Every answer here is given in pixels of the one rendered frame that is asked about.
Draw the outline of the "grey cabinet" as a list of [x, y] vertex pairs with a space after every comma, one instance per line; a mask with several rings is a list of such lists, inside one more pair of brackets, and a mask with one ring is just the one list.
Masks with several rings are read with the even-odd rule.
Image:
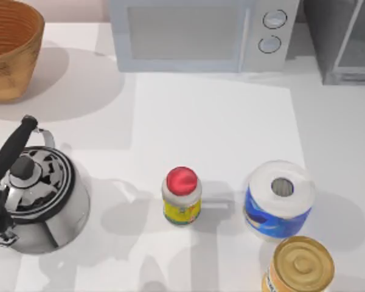
[[365, 0], [304, 0], [324, 85], [365, 85]]

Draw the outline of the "white and blue paper roll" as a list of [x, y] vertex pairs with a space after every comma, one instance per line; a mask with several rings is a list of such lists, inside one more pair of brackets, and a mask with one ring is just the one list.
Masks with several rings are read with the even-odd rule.
[[292, 237], [302, 229], [315, 196], [315, 184], [304, 168], [283, 160], [265, 162], [249, 177], [246, 221], [266, 237]]

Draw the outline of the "pale microwave oven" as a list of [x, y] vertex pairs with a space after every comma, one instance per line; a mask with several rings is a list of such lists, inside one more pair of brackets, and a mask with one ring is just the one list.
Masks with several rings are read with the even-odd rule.
[[[122, 72], [273, 72], [283, 68], [300, 0], [109, 0]], [[283, 10], [279, 29], [263, 25]], [[262, 38], [282, 41], [273, 54]]]

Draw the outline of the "woven brown basket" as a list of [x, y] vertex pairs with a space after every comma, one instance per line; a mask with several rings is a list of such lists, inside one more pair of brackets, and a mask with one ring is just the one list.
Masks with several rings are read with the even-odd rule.
[[0, 0], [0, 103], [23, 96], [41, 50], [42, 14], [17, 0]]

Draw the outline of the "yellow jar with red lid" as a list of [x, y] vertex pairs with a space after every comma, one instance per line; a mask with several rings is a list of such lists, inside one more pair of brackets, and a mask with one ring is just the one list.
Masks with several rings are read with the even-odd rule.
[[162, 182], [163, 213], [175, 225], [193, 223], [201, 212], [202, 184], [186, 166], [171, 169]]

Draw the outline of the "grey microwave knob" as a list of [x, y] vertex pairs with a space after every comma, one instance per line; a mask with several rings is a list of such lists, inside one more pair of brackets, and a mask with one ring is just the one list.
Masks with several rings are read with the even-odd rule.
[[273, 54], [282, 46], [282, 41], [278, 36], [271, 35], [268, 38], [262, 38], [258, 43], [258, 49], [264, 54]]
[[283, 10], [266, 12], [263, 17], [263, 25], [268, 29], [279, 29], [287, 21], [287, 14]]

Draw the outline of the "golden orange can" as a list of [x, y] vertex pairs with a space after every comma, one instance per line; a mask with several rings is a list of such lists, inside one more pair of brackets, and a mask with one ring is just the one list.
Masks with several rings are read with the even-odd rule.
[[324, 292], [335, 275], [329, 251], [317, 240], [292, 236], [275, 248], [261, 292]]

